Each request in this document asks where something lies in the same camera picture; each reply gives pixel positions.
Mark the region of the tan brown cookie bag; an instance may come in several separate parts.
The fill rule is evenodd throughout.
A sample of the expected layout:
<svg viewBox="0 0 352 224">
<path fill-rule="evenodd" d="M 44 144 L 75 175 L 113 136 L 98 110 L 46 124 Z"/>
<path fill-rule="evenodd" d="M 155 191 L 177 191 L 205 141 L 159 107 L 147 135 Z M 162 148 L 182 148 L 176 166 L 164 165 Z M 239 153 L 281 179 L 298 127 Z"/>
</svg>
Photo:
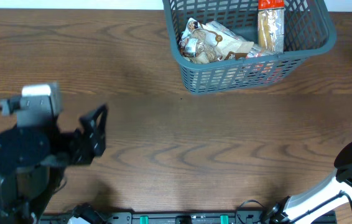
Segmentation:
<svg viewBox="0 0 352 224">
<path fill-rule="evenodd" d="M 245 58 L 253 45 L 216 21 L 202 24 L 194 18 L 188 20 L 178 42 L 180 54 L 197 64 Z"/>
</svg>

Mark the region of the orange tan cracker pack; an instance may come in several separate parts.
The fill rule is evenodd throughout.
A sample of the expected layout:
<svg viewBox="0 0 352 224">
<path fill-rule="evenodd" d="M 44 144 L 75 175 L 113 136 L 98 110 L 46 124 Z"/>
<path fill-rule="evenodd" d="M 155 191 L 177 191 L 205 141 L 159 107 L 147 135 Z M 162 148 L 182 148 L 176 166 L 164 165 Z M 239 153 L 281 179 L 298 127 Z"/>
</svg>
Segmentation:
<svg viewBox="0 0 352 224">
<path fill-rule="evenodd" d="M 259 0 L 258 44 L 271 52 L 284 51 L 284 0 Z"/>
</svg>

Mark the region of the grey plastic basket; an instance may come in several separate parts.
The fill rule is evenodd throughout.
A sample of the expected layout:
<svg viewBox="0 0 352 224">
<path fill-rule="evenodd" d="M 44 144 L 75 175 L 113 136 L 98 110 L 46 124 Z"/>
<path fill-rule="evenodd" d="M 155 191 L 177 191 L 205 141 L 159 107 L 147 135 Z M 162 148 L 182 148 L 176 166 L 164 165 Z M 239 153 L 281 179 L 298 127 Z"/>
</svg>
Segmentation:
<svg viewBox="0 0 352 224">
<path fill-rule="evenodd" d="M 336 42 L 336 30 L 323 1 L 285 0 L 284 51 L 258 58 L 199 65 L 182 57 L 178 43 L 190 18 L 216 21 L 248 41 L 257 42 L 258 1 L 163 0 L 170 49 L 191 93 L 258 88 L 279 83 L 306 59 L 324 54 Z"/>
</svg>

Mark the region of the blue tissue pack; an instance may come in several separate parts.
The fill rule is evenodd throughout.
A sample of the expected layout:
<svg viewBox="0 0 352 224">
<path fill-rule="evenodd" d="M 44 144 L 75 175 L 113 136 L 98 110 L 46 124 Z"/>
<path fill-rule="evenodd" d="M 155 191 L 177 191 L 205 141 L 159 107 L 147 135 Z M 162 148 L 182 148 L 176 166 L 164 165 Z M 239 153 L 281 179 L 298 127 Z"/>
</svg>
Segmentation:
<svg viewBox="0 0 352 224">
<path fill-rule="evenodd" d="M 211 22 L 206 23 L 206 26 L 208 26 L 209 28 L 212 28 L 214 30 L 217 30 L 217 31 L 222 31 L 223 33 L 225 33 L 226 35 L 228 35 L 234 39 L 238 39 L 238 40 L 241 40 L 244 42 L 248 41 L 244 37 L 235 34 L 233 31 L 229 30 L 228 28 L 226 28 L 224 25 L 220 24 L 219 22 L 211 21 Z M 263 57 L 263 56 L 268 56 L 268 55 L 274 55 L 274 52 L 267 50 L 265 48 L 262 48 L 258 44 L 254 44 L 252 49 L 250 50 L 250 52 L 247 54 L 246 57 L 253 58 L 253 57 Z"/>
</svg>

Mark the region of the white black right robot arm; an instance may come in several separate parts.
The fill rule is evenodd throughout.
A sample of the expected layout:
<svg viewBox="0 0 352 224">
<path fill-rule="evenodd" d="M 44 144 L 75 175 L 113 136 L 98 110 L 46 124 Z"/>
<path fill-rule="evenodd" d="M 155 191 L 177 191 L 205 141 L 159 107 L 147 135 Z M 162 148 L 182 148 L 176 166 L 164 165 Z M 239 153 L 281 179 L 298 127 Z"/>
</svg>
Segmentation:
<svg viewBox="0 0 352 224">
<path fill-rule="evenodd" d="M 261 220 L 312 223 L 345 203 L 349 203 L 352 210 L 352 142 L 337 155 L 334 167 L 319 184 L 301 194 L 286 197 L 264 213 Z"/>
</svg>

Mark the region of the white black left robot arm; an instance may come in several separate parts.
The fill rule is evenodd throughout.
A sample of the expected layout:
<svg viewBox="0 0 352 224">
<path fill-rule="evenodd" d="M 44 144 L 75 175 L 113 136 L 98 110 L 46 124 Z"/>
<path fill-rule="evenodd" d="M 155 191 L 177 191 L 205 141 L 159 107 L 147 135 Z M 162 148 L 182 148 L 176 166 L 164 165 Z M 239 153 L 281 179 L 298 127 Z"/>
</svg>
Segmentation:
<svg viewBox="0 0 352 224">
<path fill-rule="evenodd" d="M 106 149 L 108 107 L 80 117 L 82 130 L 63 133 L 47 106 L 17 110 L 0 133 L 0 223 L 38 223 L 69 166 L 90 165 Z"/>
</svg>

